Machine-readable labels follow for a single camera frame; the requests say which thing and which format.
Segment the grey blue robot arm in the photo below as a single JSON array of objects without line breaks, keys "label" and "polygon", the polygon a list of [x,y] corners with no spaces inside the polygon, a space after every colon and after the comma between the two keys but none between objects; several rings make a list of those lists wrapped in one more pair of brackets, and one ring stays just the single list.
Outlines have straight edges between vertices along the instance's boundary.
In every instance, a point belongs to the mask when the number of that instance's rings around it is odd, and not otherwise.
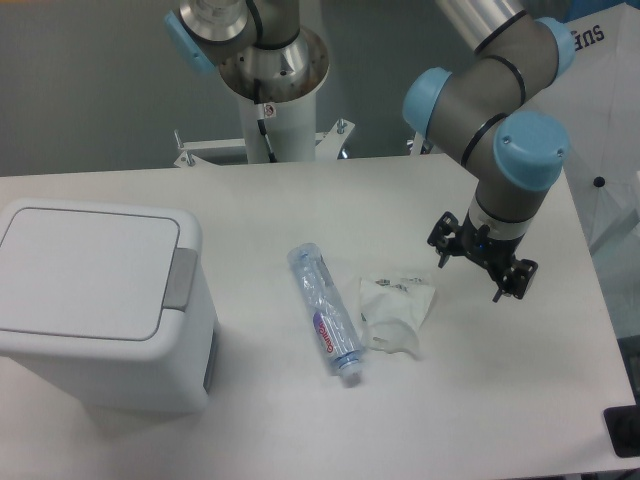
[{"label": "grey blue robot arm", "polygon": [[[428,242],[442,261],[464,257],[484,269],[498,297],[522,298],[538,266],[516,250],[570,150],[564,127],[525,104],[571,66],[573,37],[518,1],[443,1],[440,9],[475,63],[460,75],[422,73],[402,115],[477,187],[465,218],[445,213]],[[236,96],[250,162],[317,158],[315,95],[329,60],[301,24],[298,2],[183,1],[164,25],[194,70],[218,72]]]}]

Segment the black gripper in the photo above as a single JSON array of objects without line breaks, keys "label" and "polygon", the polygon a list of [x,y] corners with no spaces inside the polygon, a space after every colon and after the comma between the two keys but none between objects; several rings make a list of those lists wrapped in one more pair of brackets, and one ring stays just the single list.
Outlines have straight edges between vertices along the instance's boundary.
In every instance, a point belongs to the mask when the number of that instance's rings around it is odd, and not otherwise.
[{"label": "black gripper", "polygon": [[538,270],[537,262],[516,256],[523,237],[523,222],[509,223],[487,217],[475,226],[469,216],[459,221],[446,211],[434,225],[427,243],[436,249],[439,268],[443,268],[450,257],[464,257],[491,276],[502,276],[497,281],[493,301],[503,296],[522,300]]}]

